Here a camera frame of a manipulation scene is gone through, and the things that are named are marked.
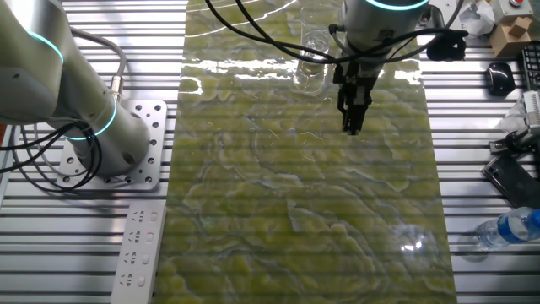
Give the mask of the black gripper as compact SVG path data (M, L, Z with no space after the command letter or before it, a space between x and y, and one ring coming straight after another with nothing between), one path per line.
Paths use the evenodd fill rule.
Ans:
M336 65L332 82L339 86L337 108L343 115L342 126L348 135L357 135L372 103L370 91L379 76L380 67L364 62Z

